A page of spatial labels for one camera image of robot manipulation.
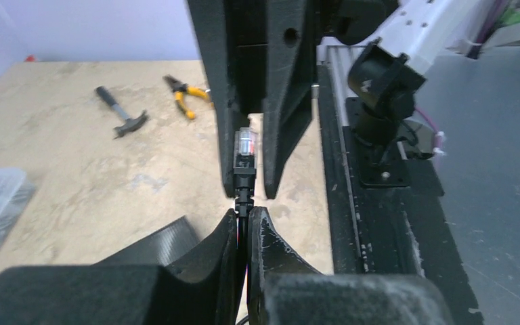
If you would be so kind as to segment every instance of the yellow pliers handle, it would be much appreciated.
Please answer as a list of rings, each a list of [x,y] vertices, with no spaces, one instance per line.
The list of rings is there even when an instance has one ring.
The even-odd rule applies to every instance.
[[[174,93],[176,107],[182,112],[182,114],[184,114],[184,116],[191,120],[194,119],[196,115],[184,103],[184,94],[187,93],[188,95],[199,97],[206,100],[207,102],[211,102],[208,93],[200,88],[189,86],[186,83],[182,83],[181,81],[172,77],[171,75],[165,76],[164,80],[169,84],[171,90]]]
[[[196,115],[192,112],[184,103],[184,93],[182,91],[174,92],[174,101],[176,102],[176,107],[191,120],[194,120]]]

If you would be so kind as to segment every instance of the hammer handle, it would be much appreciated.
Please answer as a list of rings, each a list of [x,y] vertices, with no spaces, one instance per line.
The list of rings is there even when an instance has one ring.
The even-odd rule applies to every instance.
[[[118,104],[114,97],[110,95],[110,93],[108,92],[108,90],[106,90],[105,87],[97,87],[96,91],[97,95],[99,95],[99,97],[101,97],[102,100],[104,100],[104,102],[107,103],[109,106],[113,107],[114,105]]]

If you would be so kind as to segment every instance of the plywood surface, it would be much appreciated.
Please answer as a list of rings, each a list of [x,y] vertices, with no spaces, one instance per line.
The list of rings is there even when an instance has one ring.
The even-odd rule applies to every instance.
[[[199,61],[23,63],[0,78],[0,167],[28,172],[37,192],[0,250],[14,265],[95,263],[187,215],[200,237],[233,203],[219,175],[215,114],[188,98],[180,115],[164,74],[206,87]],[[121,121],[94,94],[106,86],[139,131],[113,139]],[[259,116],[253,127],[261,129]],[[269,208],[278,231],[312,265],[332,272],[317,121],[286,165]]]

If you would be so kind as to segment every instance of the gray table surface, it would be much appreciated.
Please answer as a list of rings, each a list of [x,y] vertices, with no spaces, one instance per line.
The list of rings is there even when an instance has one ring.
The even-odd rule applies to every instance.
[[[345,78],[358,49],[328,52]],[[447,137],[441,204],[479,308],[486,324],[520,324],[520,47],[441,56],[427,79],[417,102]]]

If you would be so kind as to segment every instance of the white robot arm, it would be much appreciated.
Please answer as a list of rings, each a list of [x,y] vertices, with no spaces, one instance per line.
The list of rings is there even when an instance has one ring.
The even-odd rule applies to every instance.
[[[367,38],[353,63],[348,86],[360,103],[353,127],[369,148],[393,145],[399,126],[415,111],[415,92],[449,36],[476,0],[411,0]]]
[[[372,35],[394,58],[402,53],[406,66],[424,75],[449,36],[477,5],[477,0],[411,0],[395,10]]]

